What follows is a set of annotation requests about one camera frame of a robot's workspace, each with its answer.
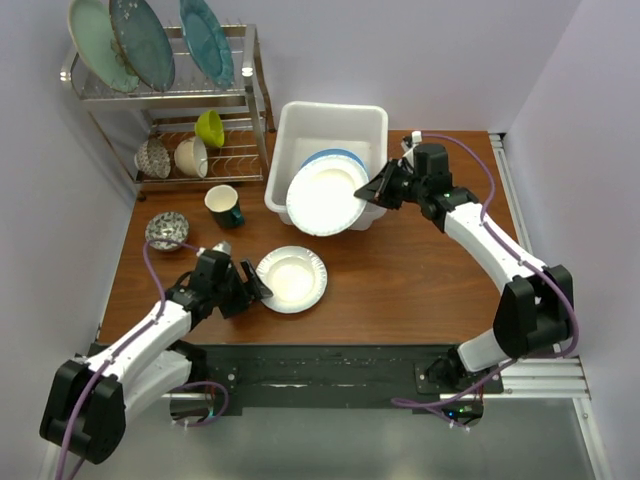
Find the white scalloped deep plate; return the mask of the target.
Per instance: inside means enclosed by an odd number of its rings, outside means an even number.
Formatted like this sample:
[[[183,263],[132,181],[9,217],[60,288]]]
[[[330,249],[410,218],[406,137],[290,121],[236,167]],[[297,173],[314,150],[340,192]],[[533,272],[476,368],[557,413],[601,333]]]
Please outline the white scalloped deep plate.
[[[272,292],[262,303],[282,314],[310,309],[320,301],[328,285],[324,262],[302,246],[283,246],[271,251],[259,262],[256,272]]]

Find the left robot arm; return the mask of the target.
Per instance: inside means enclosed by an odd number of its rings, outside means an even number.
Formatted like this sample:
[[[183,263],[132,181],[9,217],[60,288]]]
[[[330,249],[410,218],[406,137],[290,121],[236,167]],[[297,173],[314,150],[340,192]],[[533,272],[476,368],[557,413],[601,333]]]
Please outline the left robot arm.
[[[184,336],[214,310],[230,318],[272,297],[250,261],[233,263],[226,243],[202,249],[193,270],[161,292],[151,311],[118,341],[55,372],[39,435],[99,464],[121,442],[139,413],[173,390],[206,383],[205,351]]]

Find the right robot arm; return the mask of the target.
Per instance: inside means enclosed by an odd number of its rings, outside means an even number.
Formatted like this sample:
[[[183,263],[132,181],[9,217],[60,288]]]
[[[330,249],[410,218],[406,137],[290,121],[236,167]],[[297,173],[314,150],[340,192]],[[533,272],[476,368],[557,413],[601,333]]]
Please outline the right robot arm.
[[[389,161],[354,195],[388,210],[418,205],[422,216],[462,246],[500,292],[491,328],[433,367],[446,373],[452,390],[469,392],[480,382],[482,370],[502,361],[540,353],[563,341],[577,342],[569,271],[561,265],[550,267],[524,250],[490,218],[486,205],[469,189],[455,185],[444,146],[413,147]]]

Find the white plastic bin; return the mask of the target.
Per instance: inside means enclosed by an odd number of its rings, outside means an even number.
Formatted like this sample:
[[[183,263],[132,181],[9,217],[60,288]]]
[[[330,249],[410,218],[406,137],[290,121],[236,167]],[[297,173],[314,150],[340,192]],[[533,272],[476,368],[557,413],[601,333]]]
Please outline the white plastic bin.
[[[292,223],[286,194],[305,161],[324,150],[357,156],[370,177],[387,163],[388,115],[379,106],[293,101],[280,116],[264,194],[268,210]]]

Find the dark green mug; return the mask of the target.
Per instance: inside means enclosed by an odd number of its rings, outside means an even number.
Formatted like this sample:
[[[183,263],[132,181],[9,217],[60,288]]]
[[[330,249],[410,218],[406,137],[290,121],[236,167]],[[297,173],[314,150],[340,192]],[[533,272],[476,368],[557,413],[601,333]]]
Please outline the dark green mug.
[[[239,194],[229,185],[217,185],[209,189],[204,204],[220,228],[234,229],[245,224]]]

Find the leaf patterned bowl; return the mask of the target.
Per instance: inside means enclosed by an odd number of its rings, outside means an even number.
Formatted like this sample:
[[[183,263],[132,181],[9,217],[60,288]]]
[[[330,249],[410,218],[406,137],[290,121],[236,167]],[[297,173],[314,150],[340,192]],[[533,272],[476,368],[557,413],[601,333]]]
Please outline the leaf patterned bowl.
[[[154,216],[145,228],[145,240],[149,246],[161,252],[181,248],[188,239],[190,225],[187,218],[175,211],[166,211]]]

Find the cream white bowl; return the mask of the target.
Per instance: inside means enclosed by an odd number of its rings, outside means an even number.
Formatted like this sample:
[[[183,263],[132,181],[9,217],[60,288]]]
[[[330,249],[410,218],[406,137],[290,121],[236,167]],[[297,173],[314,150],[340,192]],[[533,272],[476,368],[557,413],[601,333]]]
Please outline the cream white bowl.
[[[206,146],[198,136],[183,140],[174,152],[176,167],[190,177],[205,178],[208,172]]]

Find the metal dish rack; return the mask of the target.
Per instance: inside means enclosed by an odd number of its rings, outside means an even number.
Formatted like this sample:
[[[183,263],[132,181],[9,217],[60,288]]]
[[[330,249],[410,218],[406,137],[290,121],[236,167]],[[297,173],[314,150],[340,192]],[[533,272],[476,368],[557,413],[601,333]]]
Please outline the metal dish rack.
[[[88,114],[106,141],[117,172],[123,174],[126,185],[140,201],[152,192],[206,190],[219,183],[264,182],[269,176],[269,145],[276,127],[258,29],[254,24],[232,24],[223,30],[234,62],[233,84],[227,90],[214,85],[198,69],[178,27],[165,30],[176,66],[175,81],[166,92],[156,92],[146,85],[131,93],[114,91],[89,71],[76,47],[70,46],[66,52],[61,83]],[[221,147],[208,148],[208,169],[202,178],[186,175],[176,167],[165,178],[139,171],[133,165],[132,153],[124,150],[99,119],[106,113],[129,113],[140,122],[145,139],[155,138],[168,153],[174,153],[179,143],[194,136],[199,115],[209,110],[219,114],[225,141]]]

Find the grey patterned bowl on rack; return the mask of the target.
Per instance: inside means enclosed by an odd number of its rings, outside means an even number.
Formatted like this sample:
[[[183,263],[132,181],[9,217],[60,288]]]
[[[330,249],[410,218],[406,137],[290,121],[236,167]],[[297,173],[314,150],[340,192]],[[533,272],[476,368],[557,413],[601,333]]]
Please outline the grey patterned bowl on rack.
[[[169,153],[157,138],[150,138],[140,146],[134,165],[144,175],[157,179],[166,179],[171,172]]]

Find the lime green bowl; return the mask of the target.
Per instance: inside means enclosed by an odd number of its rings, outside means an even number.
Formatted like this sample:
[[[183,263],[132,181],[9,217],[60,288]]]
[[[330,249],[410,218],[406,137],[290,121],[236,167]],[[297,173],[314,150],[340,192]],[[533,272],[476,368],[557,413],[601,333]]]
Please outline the lime green bowl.
[[[224,125],[215,110],[205,111],[198,117],[194,132],[209,147],[221,148],[224,146]]]

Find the teal large plate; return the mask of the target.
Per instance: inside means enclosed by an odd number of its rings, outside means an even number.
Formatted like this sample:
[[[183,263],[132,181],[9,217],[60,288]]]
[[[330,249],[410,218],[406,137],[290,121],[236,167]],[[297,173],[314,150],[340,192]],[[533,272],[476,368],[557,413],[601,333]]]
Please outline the teal large plate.
[[[180,2],[182,34],[192,60],[220,89],[234,83],[234,64],[227,36],[219,20],[202,0]]]

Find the dark blue speckled plate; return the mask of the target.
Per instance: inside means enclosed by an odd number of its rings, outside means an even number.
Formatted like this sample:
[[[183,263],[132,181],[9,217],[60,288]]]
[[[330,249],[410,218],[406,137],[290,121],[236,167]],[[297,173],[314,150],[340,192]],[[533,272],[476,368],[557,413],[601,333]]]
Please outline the dark blue speckled plate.
[[[148,87],[166,92],[175,80],[169,38],[147,1],[110,1],[109,16],[125,64]]]

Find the mint green large plate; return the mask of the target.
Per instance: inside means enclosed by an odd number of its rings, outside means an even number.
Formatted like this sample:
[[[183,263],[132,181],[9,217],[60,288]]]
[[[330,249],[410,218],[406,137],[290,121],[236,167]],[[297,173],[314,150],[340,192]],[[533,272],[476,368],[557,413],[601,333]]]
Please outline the mint green large plate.
[[[80,58],[107,87],[121,93],[138,87],[139,78],[127,71],[109,11],[101,1],[72,1],[67,24]]]

